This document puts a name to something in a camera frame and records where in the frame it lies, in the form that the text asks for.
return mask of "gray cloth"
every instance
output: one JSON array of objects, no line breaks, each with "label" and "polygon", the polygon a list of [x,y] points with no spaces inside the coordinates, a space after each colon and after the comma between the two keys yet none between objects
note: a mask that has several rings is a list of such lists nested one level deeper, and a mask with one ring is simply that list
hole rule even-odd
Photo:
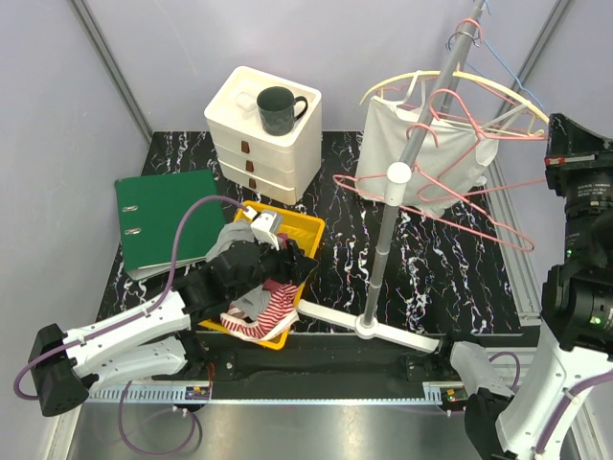
[{"label": "gray cloth", "polygon": [[210,261],[217,257],[219,253],[228,249],[233,242],[252,242],[256,239],[251,231],[251,224],[246,220],[226,223],[217,237],[217,242],[213,245],[204,259]]},{"label": "gray cloth", "polygon": [[[205,260],[210,261],[217,257],[219,253],[228,249],[233,242],[253,242],[255,237],[251,231],[251,224],[246,220],[237,220],[236,222],[224,225],[219,232],[217,242],[207,252]],[[245,295],[235,300],[232,305],[249,316],[252,320],[256,320],[258,315],[266,310],[272,294],[263,290],[261,286],[250,290]]]}]

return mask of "drawer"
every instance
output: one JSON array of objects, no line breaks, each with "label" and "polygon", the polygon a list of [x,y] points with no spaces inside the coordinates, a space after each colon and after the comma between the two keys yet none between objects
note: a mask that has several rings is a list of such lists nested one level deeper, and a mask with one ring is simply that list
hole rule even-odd
[{"label": "drawer", "polygon": [[233,166],[237,170],[253,174],[273,184],[283,185],[288,188],[296,187],[296,175],[294,171],[286,172],[260,163],[250,158],[250,155],[236,153],[222,146],[215,145],[217,158],[226,165]]},{"label": "drawer", "polygon": [[230,131],[222,126],[211,125],[211,136],[216,147],[223,147],[228,151],[240,152],[251,161],[271,166],[276,170],[294,171],[295,160],[293,148],[276,150],[274,146],[265,144],[240,132]]},{"label": "drawer", "polygon": [[226,179],[232,180],[242,187],[251,189],[269,198],[276,199],[284,204],[296,204],[296,189],[294,188],[288,188],[283,185],[269,182],[261,177],[257,177],[249,172],[239,170],[234,166],[224,163],[222,160],[219,160],[219,166]]}]

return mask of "metal floor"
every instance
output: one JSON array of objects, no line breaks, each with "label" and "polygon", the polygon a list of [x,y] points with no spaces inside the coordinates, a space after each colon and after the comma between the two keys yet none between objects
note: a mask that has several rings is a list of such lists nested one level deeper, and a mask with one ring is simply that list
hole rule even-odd
[{"label": "metal floor", "polygon": [[[163,452],[181,444],[190,423],[164,414],[139,423],[160,405],[125,408],[125,430],[139,448]],[[198,460],[475,460],[462,415],[447,419],[427,406],[210,405],[196,412],[202,426],[178,459]],[[567,440],[562,460],[579,459]],[[119,438],[117,405],[86,403],[68,459],[142,460]]]}]

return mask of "white cable clip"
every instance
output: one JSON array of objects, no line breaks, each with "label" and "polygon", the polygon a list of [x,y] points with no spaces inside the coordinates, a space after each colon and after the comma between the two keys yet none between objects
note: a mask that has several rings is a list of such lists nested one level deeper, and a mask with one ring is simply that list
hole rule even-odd
[{"label": "white cable clip", "polygon": [[260,214],[258,218],[251,222],[251,231],[258,242],[267,242],[275,249],[279,250],[279,239],[272,232],[275,226],[275,217],[271,214]]},{"label": "white cable clip", "polygon": [[256,218],[256,216],[258,215],[258,211],[256,211],[255,209],[253,209],[251,206],[247,206],[247,210],[246,211],[242,211],[242,213],[247,216],[247,218],[249,220],[253,220]]},{"label": "white cable clip", "polygon": [[151,307],[151,305],[148,305],[148,302],[145,304],[141,304],[137,307],[138,311],[141,311],[143,313],[143,316],[145,318],[149,318],[151,316],[151,313],[149,313],[149,311],[147,310],[149,307]]},{"label": "white cable clip", "polygon": [[576,405],[581,405],[581,400],[579,399],[579,397],[573,396],[573,394],[570,392],[568,388],[564,388],[564,396],[566,396],[566,398],[571,400],[571,403],[576,404]]}]

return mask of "white cloth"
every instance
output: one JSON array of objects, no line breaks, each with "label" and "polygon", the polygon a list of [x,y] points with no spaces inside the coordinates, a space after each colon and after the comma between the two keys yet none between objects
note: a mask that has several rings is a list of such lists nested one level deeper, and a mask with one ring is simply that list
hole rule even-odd
[{"label": "white cloth", "polygon": [[[421,108],[404,110],[397,105],[398,102],[384,101],[378,96],[371,98],[356,177],[385,174],[388,167],[398,161],[402,155],[407,143],[406,130],[418,121]],[[432,121],[431,127],[437,133],[439,147],[436,148],[432,134],[427,132],[417,162],[425,173],[437,178],[443,170],[460,158],[477,138],[474,130],[469,127],[453,126],[436,119]],[[418,129],[421,127],[413,128],[411,135]],[[483,172],[493,161],[497,151],[498,141],[482,138],[476,149],[441,177],[441,182],[460,195],[467,193],[476,185],[482,185]],[[364,198],[373,199],[364,193],[384,196],[386,182],[386,177],[366,179],[358,182],[356,188]],[[439,217],[459,199],[423,201],[418,197],[418,191],[429,184],[431,182],[428,179],[414,172],[407,184],[403,203],[414,206],[428,215]],[[450,195],[436,185],[424,189],[421,194],[430,199]]]}]

